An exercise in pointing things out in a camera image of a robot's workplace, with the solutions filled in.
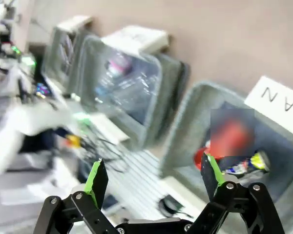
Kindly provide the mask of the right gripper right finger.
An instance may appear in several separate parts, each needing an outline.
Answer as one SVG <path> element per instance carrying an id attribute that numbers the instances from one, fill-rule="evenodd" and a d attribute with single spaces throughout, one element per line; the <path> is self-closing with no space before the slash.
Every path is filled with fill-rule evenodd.
<path id="1" fill-rule="evenodd" d="M 213 156 L 203 154 L 201 176 L 209 196 L 188 234 L 216 234 L 228 214 L 240 214 L 249 234 L 283 234 L 284 228 L 273 200 L 263 183 L 248 187 L 225 179 Z"/>

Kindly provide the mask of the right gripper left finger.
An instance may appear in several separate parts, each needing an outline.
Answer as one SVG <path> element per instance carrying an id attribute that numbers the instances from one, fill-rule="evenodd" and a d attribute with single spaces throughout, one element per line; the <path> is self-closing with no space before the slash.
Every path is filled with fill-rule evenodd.
<path id="1" fill-rule="evenodd" d="M 75 222 L 83 221 L 92 234 L 116 234 L 118 231 L 102 213 L 108 175 L 102 159 L 94 162 L 85 188 L 67 198 L 49 196 L 45 199 L 35 234 L 68 234 Z"/>

